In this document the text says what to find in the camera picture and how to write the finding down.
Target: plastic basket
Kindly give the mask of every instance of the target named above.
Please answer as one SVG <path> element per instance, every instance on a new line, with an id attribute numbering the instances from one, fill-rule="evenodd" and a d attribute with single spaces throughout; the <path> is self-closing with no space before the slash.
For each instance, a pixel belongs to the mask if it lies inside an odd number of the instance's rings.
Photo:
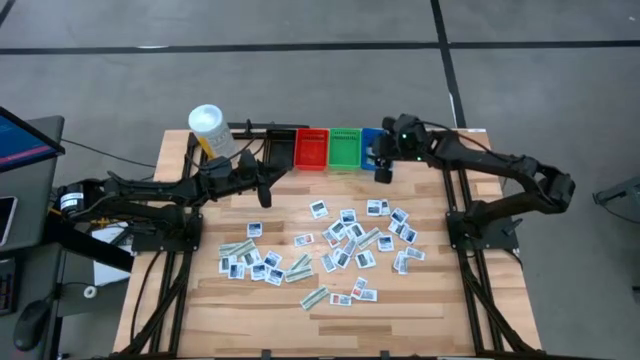
<path id="1" fill-rule="evenodd" d="M 384 134 L 384 130 L 382 129 L 371 129 L 364 128 L 362 129 L 362 147 L 360 148 L 360 167 L 365 170 L 375 170 L 376 164 L 372 159 L 369 159 L 368 155 L 373 155 L 371 151 L 371 145 L 373 145 L 373 140 L 378 137 L 378 135 Z"/>
<path id="2" fill-rule="evenodd" d="M 267 130 L 262 160 L 265 164 L 286 166 L 293 169 L 296 144 L 295 130 Z"/>
<path id="3" fill-rule="evenodd" d="M 360 168 L 360 129 L 331 129 L 329 134 L 329 167 L 354 170 Z"/>
<path id="4" fill-rule="evenodd" d="M 294 165 L 300 170 L 322 171 L 327 167 L 329 130 L 298 129 Z"/>

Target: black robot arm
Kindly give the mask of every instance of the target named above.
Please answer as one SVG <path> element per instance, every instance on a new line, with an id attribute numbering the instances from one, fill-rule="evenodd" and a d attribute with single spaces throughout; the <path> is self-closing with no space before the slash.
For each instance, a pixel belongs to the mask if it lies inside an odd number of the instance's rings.
<path id="1" fill-rule="evenodd" d="M 494 220 L 539 211 L 544 214 L 567 210 L 575 190 L 568 174 L 541 164 L 529 156 L 474 150 L 460 142 L 451 130 L 427 131 L 424 122 L 412 115 L 383 120 L 385 133 L 373 144 L 375 180 L 390 183 L 393 161 L 421 161 L 438 169 L 468 169 L 516 180 L 524 191 L 493 202 L 473 201 L 462 221 L 465 232 L 481 237 L 483 227 Z"/>
<path id="2" fill-rule="evenodd" d="M 177 182 L 125 180 L 109 172 L 106 180 L 83 180 L 58 189 L 58 206 L 63 217 L 86 222 L 103 217 L 131 221 L 160 221 L 174 227 L 185 223 L 185 207 L 200 207 L 208 200 L 258 191 L 262 207 L 271 207 L 271 186 L 286 169 L 256 161 L 248 150 L 240 154 L 238 166 L 220 157 L 199 167 L 198 172 Z M 163 201 L 173 204 L 151 207 L 137 202 Z"/>

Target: monitor screen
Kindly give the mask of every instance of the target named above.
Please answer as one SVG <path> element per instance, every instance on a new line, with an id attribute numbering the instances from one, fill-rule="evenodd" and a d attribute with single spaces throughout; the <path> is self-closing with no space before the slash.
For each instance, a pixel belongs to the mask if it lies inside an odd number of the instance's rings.
<path id="1" fill-rule="evenodd" d="M 49 158 L 58 150 L 0 114 L 0 172 Z"/>

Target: wooden table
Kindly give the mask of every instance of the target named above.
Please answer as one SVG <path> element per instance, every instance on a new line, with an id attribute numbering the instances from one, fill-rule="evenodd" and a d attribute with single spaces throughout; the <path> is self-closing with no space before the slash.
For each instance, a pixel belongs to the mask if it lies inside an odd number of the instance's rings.
<path id="1" fill-rule="evenodd" d="M 188 134 L 186 130 L 165 133 L 156 181 L 180 178 Z M 468 135 L 489 145 L 485 132 Z M 257 150 L 259 145 L 256 141 L 251 147 Z M 202 208 L 205 229 L 191 266 L 178 355 L 257 357 L 262 349 L 271 349 L 274 356 L 376 356 L 381 350 L 394 356 L 473 354 L 458 260 L 449 247 L 445 226 L 442 172 L 421 163 L 394 166 L 389 185 L 375 183 L 373 172 L 364 170 L 294 170 L 272 188 L 270 209 L 262 209 L 251 193 L 208 202 Z M 476 172 L 469 172 L 468 177 L 474 199 L 490 201 L 502 196 L 496 177 Z M 426 252 L 426 261 L 411 260 L 409 275 L 400 276 L 392 273 L 395 252 L 380 253 L 374 244 L 369 249 L 376 258 L 375 268 L 360 270 L 351 261 L 346 270 L 327 274 L 319 259 L 330 248 L 321 232 L 346 208 L 356 209 L 365 231 L 377 226 L 388 232 L 388 217 L 366 216 L 367 199 L 378 198 L 387 198 L 392 209 L 400 207 L 409 213 L 409 224 L 419 233 L 415 247 Z M 325 201 L 328 217 L 313 220 L 309 204 L 316 200 Z M 460 195 L 458 204 L 463 204 Z M 315 275 L 291 284 L 283 281 L 276 287 L 252 282 L 250 275 L 245 280 L 228 280 L 226 274 L 218 274 L 218 246 L 245 240 L 250 221 L 264 223 L 264 235 L 256 239 L 263 257 L 273 250 L 284 257 L 281 268 L 287 269 L 308 252 Z M 294 247 L 293 237 L 308 232 L 314 234 L 315 243 Z M 396 251 L 405 247 L 395 235 L 394 243 Z M 526 342 L 539 347 L 520 266 L 503 251 L 485 254 L 496 305 Z M 133 308 L 152 256 L 136 257 L 114 351 L 129 343 Z M 152 269 L 136 331 L 155 309 L 163 266 L 164 254 Z M 368 279 L 368 288 L 378 290 L 377 303 L 354 300 L 353 306 L 340 307 L 329 305 L 327 298 L 310 311 L 300 307 L 299 301 L 320 285 L 349 294 L 358 276 Z M 478 308 L 485 347 L 491 349 L 486 315 L 479 303 Z M 170 309 L 161 350 L 167 349 L 172 319 Z"/>

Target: white card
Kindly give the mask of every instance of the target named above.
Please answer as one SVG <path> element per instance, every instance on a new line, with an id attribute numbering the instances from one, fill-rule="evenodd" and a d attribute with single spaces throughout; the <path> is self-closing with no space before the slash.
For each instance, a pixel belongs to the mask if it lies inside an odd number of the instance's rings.
<path id="1" fill-rule="evenodd" d="M 313 234 L 304 234 L 293 238 L 293 244 L 298 246 L 306 246 L 313 242 Z"/>
<path id="2" fill-rule="evenodd" d="M 264 264 L 274 269 L 280 265 L 280 261 L 282 261 L 282 256 L 274 253 L 273 251 L 269 251 L 267 257 L 264 258 Z"/>
<path id="3" fill-rule="evenodd" d="M 364 290 L 365 286 L 367 286 L 367 279 L 358 277 L 356 283 L 353 285 L 353 289 L 351 290 L 351 296 L 360 299 L 362 296 L 362 290 Z"/>
<path id="4" fill-rule="evenodd" d="M 324 236 L 324 238 L 327 239 L 327 242 L 329 243 L 329 246 L 332 249 L 335 249 L 336 247 L 340 246 L 340 240 L 338 240 L 335 237 L 333 237 L 333 234 L 331 233 L 331 230 L 323 231 L 322 232 L 322 236 Z"/>
<path id="5" fill-rule="evenodd" d="M 349 242 L 347 242 L 347 245 L 344 246 L 344 249 L 342 249 L 342 251 L 351 256 L 353 255 L 353 251 L 356 249 L 356 245 L 358 244 L 358 242 L 356 241 L 356 239 L 352 239 L 349 240 Z"/>
<path id="6" fill-rule="evenodd" d="M 262 236 L 262 223 L 253 222 L 247 224 L 247 237 L 256 238 Z"/>
<path id="7" fill-rule="evenodd" d="M 380 200 L 380 215 L 391 215 L 391 207 L 389 207 L 389 200 Z"/>
<path id="8" fill-rule="evenodd" d="M 353 224 L 357 221 L 355 209 L 340 210 L 340 221 L 345 225 Z"/>
<path id="9" fill-rule="evenodd" d="M 405 226 L 406 226 L 405 224 L 400 224 L 398 222 L 391 221 L 391 224 L 389 225 L 389 231 L 400 236 Z"/>
<path id="10" fill-rule="evenodd" d="M 414 242 L 416 242 L 416 239 L 418 238 L 418 233 L 413 230 L 412 228 L 409 227 L 409 224 L 404 224 L 404 228 L 402 229 L 402 232 L 400 233 L 400 239 L 408 242 L 409 244 L 413 244 Z"/>
<path id="11" fill-rule="evenodd" d="M 346 269 L 347 265 L 349 265 L 349 261 L 351 261 L 351 256 L 340 249 L 336 250 L 338 250 L 338 254 L 335 257 L 334 262 L 341 268 Z"/>
<path id="12" fill-rule="evenodd" d="M 400 224 L 404 224 L 404 222 L 407 221 L 407 218 L 409 218 L 409 214 L 407 214 L 400 208 L 396 208 L 391 213 L 391 219 Z"/>
<path id="13" fill-rule="evenodd" d="M 362 301 L 378 301 L 378 290 L 364 289 L 360 299 Z"/>
<path id="14" fill-rule="evenodd" d="M 425 256 L 426 256 L 426 254 L 424 252 L 422 252 L 422 251 L 420 251 L 418 249 L 412 248 L 410 246 L 407 247 L 404 250 L 404 253 L 410 258 L 414 258 L 414 259 L 417 259 L 417 260 L 420 260 L 420 261 L 423 261 Z"/>
<path id="15" fill-rule="evenodd" d="M 324 266 L 324 269 L 327 271 L 327 273 L 330 273 L 336 269 L 336 265 L 333 263 L 333 258 L 331 257 L 331 255 L 322 255 L 320 261 L 322 262 L 322 266 Z"/>
<path id="16" fill-rule="evenodd" d="M 265 264 L 256 264 L 251 267 L 251 280 L 260 281 L 267 277 L 267 270 L 269 268 Z"/>
<path id="17" fill-rule="evenodd" d="M 382 201 L 367 200 L 367 216 L 380 216 L 380 215 L 382 215 Z"/>
<path id="18" fill-rule="evenodd" d="M 348 226 L 346 232 L 349 240 L 357 240 L 360 236 L 365 234 L 364 229 L 358 223 Z"/>
<path id="19" fill-rule="evenodd" d="M 329 231 L 331 231 L 331 234 L 333 235 L 333 237 L 338 239 L 338 241 L 342 241 L 342 239 L 344 239 L 344 236 L 346 235 L 346 230 L 347 230 L 347 227 L 344 226 L 344 224 L 340 220 L 336 220 L 336 222 L 334 222 L 333 224 L 331 224 L 331 226 L 329 226 Z"/>
<path id="20" fill-rule="evenodd" d="M 351 306 L 351 296 L 342 294 L 331 294 L 329 295 L 329 304 Z"/>
<path id="21" fill-rule="evenodd" d="M 393 251 L 393 237 L 391 235 L 384 235 L 378 238 L 378 251 Z"/>
<path id="22" fill-rule="evenodd" d="M 329 210 L 322 200 L 312 203 L 309 205 L 309 208 L 311 209 L 311 215 L 314 219 L 329 215 Z"/>
<path id="23" fill-rule="evenodd" d="M 393 268 L 398 270 L 400 269 L 400 260 L 402 260 L 402 258 L 404 258 L 404 251 L 400 250 L 398 251 L 398 253 L 396 254 L 396 259 L 393 261 Z"/>
<path id="24" fill-rule="evenodd" d="M 269 269 L 267 271 L 267 277 L 264 281 L 269 284 L 280 286 L 282 284 L 282 278 L 284 277 L 284 271 L 280 269 Z"/>
<path id="25" fill-rule="evenodd" d="M 247 267 L 251 267 L 255 264 L 259 264 L 262 262 L 262 257 L 260 256 L 260 250 L 255 249 L 250 253 L 246 253 L 242 256 L 242 261 Z"/>
<path id="26" fill-rule="evenodd" d="M 223 256 L 218 262 L 218 272 L 220 274 L 228 274 L 229 267 L 238 261 L 238 257 L 235 255 Z"/>
<path id="27" fill-rule="evenodd" d="M 373 257 L 371 250 L 366 250 L 356 254 L 356 263 L 358 268 L 366 269 L 376 266 L 376 259 Z"/>
<path id="28" fill-rule="evenodd" d="M 235 263 L 229 265 L 229 279 L 244 279 L 244 264 Z"/>

